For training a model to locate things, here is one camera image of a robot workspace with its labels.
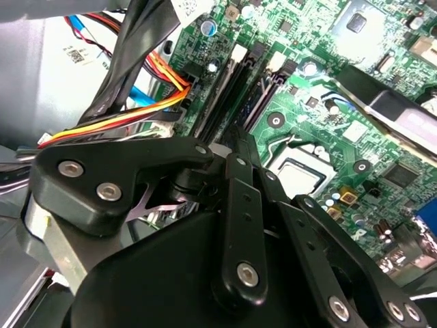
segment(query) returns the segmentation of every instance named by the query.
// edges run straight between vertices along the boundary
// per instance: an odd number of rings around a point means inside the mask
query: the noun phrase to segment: ram slot
[[[200,132],[205,127],[208,118],[211,115],[211,109],[214,108],[219,96],[229,83],[231,75],[234,73],[237,65],[244,59],[247,54],[247,49],[237,44],[232,51],[231,57],[225,65],[225,69],[220,73],[220,76],[216,80],[215,85],[212,87],[212,91],[206,98],[206,104],[203,106],[203,110],[197,115],[196,120],[189,133],[190,136],[199,137]]]
[[[208,144],[215,139],[216,134],[223,125],[223,120],[229,111],[235,107],[236,100],[239,99],[242,90],[245,89],[252,70],[264,52],[265,46],[257,42],[253,50],[244,56],[240,63],[235,65],[235,69],[223,84],[223,91],[215,97],[211,108],[206,109],[210,114],[197,136],[200,140]]]
[[[246,131],[250,131],[257,124],[272,97],[294,73],[296,68],[296,62],[287,60],[278,72],[274,74],[267,72],[265,76],[261,77],[243,105],[240,116],[232,122],[242,126]]]

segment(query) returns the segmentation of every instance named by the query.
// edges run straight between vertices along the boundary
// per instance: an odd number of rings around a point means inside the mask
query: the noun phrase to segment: yellow wire
[[[168,71],[170,74],[174,76],[174,78],[183,86],[187,87],[189,83],[185,81],[182,77],[180,77],[174,70],[167,64],[161,57],[158,55],[156,51],[152,51],[152,53],[149,54],[149,57],[151,59],[154,59],[154,63],[158,62],[166,71]]]
[[[65,137],[67,135],[75,135],[77,133],[91,132],[93,130],[96,130],[98,128],[102,128],[102,127],[109,125],[109,124],[112,124],[112,123],[116,123],[116,122],[119,122],[122,120],[127,120],[130,118],[136,118],[136,117],[142,116],[142,115],[147,114],[147,113],[152,113],[154,111],[160,111],[161,109],[170,107],[170,106],[180,102],[182,99],[184,99],[188,95],[189,90],[190,90],[190,88],[188,87],[181,94],[178,94],[176,97],[171,97],[171,98],[166,99],[162,102],[158,102],[156,104],[153,104],[153,105],[150,105],[147,107],[143,107],[143,108],[138,109],[137,111],[135,111],[133,113],[129,113],[126,115],[120,115],[117,118],[112,118],[112,119],[109,119],[109,120],[106,120],[103,122],[90,124],[88,126],[84,126],[83,128],[75,128],[72,130],[59,132],[56,135],[53,135],[51,140],[58,139],[60,137]]]
[[[169,80],[177,87],[179,91],[183,91],[184,88],[179,84],[179,82],[174,78],[174,76],[165,69],[164,66],[162,66],[154,57],[150,57],[150,59],[154,62],[156,67],[159,69],[161,73],[163,73],[166,77],[169,78]]]

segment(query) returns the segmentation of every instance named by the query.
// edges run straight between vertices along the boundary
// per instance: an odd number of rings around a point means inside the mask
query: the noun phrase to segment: green circuit board
[[[245,6],[251,5],[251,18],[241,14]],[[231,19],[226,13],[235,6],[240,13]],[[347,24],[351,13],[359,10],[372,26],[367,33],[350,33]],[[423,19],[416,30],[408,26],[413,16]],[[204,36],[201,24],[214,20],[217,33]],[[341,226],[354,236],[358,227],[351,219],[352,214],[362,213],[367,222],[367,234],[357,242],[373,258],[384,254],[386,245],[371,229],[379,219],[385,218],[392,225],[406,220],[401,214],[406,205],[418,209],[437,195],[437,169],[417,157],[407,153],[384,137],[358,111],[346,105],[336,122],[326,117],[322,102],[309,108],[309,97],[318,98],[323,92],[335,90],[333,79],[343,67],[352,64],[377,80],[397,90],[411,100],[416,100],[429,86],[437,85],[437,70],[429,63],[415,57],[409,48],[419,36],[428,36],[437,24],[437,13],[424,1],[418,0],[217,0],[210,14],[203,15],[185,28],[175,46],[170,64],[183,71],[188,62],[207,67],[213,59],[225,63],[236,43],[250,49],[259,41],[266,46],[266,52],[259,60],[242,94],[275,52],[281,52],[288,59],[298,63],[298,69],[271,100],[264,114],[252,129],[259,152],[263,159],[267,156],[268,145],[290,133],[296,133],[305,141],[323,145],[331,155],[333,167],[337,171],[335,179],[328,186],[352,187],[360,197],[352,209],[341,206],[343,223]],[[378,64],[389,54],[395,58],[394,64],[381,73]],[[318,65],[318,75],[306,79],[302,65],[308,60]],[[188,134],[196,117],[202,114],[208,95],[218,77],[218,73],[204,70],[199,79],[199,87],[190,94],[192,100],[187,115],[177,127],[179,135]],[[291,86],[298,89],[290,93]],[[162,86],[157,98],[171,92]],[[272,128],[267,117],[280,112],[286,118],[281,128]],[[360,122],[367,129],[358,142],[351,142],[343,135],[354,122]],[[370,159],[372,169],[366,174],[357,174],[353,164],[359,159]],[[363,197],[365,180],[378,180],[394,163],[401,163],[417,174],[414,182],[400,189],[390,184],[380,185],[382,196],[377,202]]]

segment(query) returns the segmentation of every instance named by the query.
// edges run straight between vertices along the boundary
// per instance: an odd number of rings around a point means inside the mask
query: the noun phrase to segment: silver screw
[[[69,178],[78,178],[83,174],[83,167],[74,161],[64,161],[57,166],[59,173]]]
[[[196,146],[196,150],[203,155],[206,154],[206,149],[203,148],[202,146]]]
[[[344,305],[344,303],[340,301],[338,297],[331,296],[329,298],[329,306],[338,319],[340,319],[343,322],[347,322],[349,320],[350,318],[349,310],[346,307],[346,305]]]
[[[395,304],[387,302],[387,305],[389,306],[391,314],[394,315],[397,320],[404,321],[404,314]]]
[[[116,184],[105,182],[97,187],[97,195],[108,202],[116,202],[122,197],[122,190]]]
[[[271,180],[276,180],[276,176],[272,172],[267,171],[266,175],[267,175],[267,178],[269,178]]]
[[[326,150],[324,146],[317,146],[316,148],[314,148],[314,154],[317,156],[323,154],[325,151]]]
[[[250,264],[240,263],[237,266],[237,274],[241,282],[246,286],[255,287],[258,285],[258,273]]]
[[[421,320],[421,316],[419,316],[419,313],[417,313],[417,311],[411,305],[405,304],[405,308],[408,314],[410,315],[410,317],[412,317],[418,322]]]
[[[241,164],[241,165],[246,165],[246,161],[244,159],[239,158],[239,157],[237,157],[237,162],[239,162],[239,164]]]
[[[304,199],[304,203],[308,206],[308,207],[314,207],[313,202],[309,199],[309,198],[305,198]]]

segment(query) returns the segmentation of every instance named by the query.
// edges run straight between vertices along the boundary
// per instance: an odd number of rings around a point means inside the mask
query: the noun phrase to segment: motherboard
[[[171,66],[192,83],[176,133],[225,144],[231,125],[250,131],[290,198],[314,197],[407,284],[437,259],[425,225],[437,215],[436,10],[216,0],[170,45]]]

